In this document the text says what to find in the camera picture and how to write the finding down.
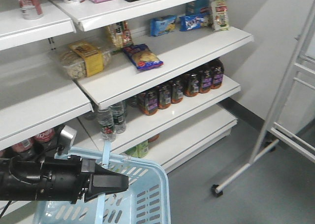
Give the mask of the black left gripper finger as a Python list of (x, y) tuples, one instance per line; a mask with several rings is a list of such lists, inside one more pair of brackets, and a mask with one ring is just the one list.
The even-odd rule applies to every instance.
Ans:
[(128, 176), (110, 171), (95, 165), (87, 181), (87, 191), (85, 192), (85, 202), (97, 198), (101, 194), (114, 194), (124, 192), (129, 187)]

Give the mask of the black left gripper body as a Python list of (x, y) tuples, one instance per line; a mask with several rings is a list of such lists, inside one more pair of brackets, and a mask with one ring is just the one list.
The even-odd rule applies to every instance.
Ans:
[(68, 159), (47, 157), (41, 166), (36, 201), (69, 201), (75, 204), (91, 191), (94, 159), (71, 155)]

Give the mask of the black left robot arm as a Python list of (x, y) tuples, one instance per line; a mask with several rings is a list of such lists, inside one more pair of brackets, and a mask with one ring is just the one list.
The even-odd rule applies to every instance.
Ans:
[(0, 198), (5, 201), (88, 202), (101, 194), (124, 192), (128, 176), (98, 165), (94, 159), (71, 155), (43, 162), (20, 157), (0, 160)]

